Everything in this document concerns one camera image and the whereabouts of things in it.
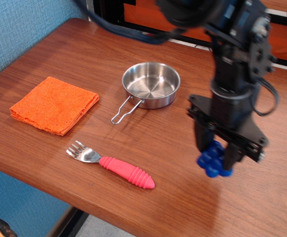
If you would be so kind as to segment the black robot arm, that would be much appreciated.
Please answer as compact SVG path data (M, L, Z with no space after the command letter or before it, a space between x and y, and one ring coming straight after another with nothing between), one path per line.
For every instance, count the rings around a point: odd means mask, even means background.
M268 41L271 26L265 5L258 0L159 0L157 5L174 26L203 27L212 40L212 97L189 96L198 150L208 152L218 136L227 142L219 155L224 170L245 156L260 161L268 144L252 119L260 88L279 102L277 90L264 79L277 60Z

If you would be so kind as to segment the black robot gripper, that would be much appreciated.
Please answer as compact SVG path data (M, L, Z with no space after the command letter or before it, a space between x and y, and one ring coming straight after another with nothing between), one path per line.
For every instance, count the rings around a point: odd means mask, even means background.
M188 114L194 119L196 146L206 150L215 136L227 142L223 169L230 171L248 156L255 162L265 157L268 139L252 118L260 87L253 85L239 94L211 87L212 97L191 94Z

